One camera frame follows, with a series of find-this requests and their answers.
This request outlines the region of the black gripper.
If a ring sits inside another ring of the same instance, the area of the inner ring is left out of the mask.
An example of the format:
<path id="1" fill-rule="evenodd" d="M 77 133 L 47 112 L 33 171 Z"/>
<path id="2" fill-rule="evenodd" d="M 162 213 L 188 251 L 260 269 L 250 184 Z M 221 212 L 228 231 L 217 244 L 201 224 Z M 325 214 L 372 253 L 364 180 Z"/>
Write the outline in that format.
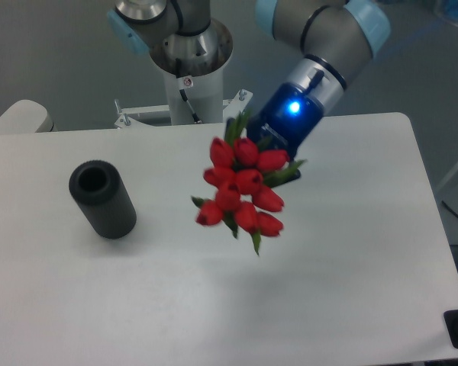
<path id="1" fill-rule="evenodd" d="M 319 101 L 305 95 L 291 83 L 280 85 L 257 116 L 247 125 L 247 137 L 253 142 L 269 136 L 270 149 L 284 149 L 291 158 L 296 157 L 298 148 L 324 116 Z M 275 186 L 281 186 L 300 179 L 299 169 L 281 172 Z"/>

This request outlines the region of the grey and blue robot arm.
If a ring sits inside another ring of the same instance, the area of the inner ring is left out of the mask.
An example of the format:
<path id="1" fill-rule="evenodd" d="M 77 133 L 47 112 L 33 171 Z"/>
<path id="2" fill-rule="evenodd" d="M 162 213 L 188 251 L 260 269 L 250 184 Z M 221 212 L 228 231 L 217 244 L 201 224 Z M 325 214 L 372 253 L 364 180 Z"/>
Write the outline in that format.
<path id="1" fill-rule="evenodd" d="M 279 42 L 300 61 L 276 92 L 250 118 L 254 142 L 285 150 L 298 148 L 342 98 L 389 38 L 391 25 L 374 1 L 235 2 L 243 13 L 231 23 L 215 18 L 208 1 L 117 1 L 107 19 L 133 53 L 147 54 L 162 73 L 172 125 L 235 126 L 250 100 L 240 90 L 223 102 L 222 73 L 234 57 L 237 40 L 254 41 L 258 60 Z"/>

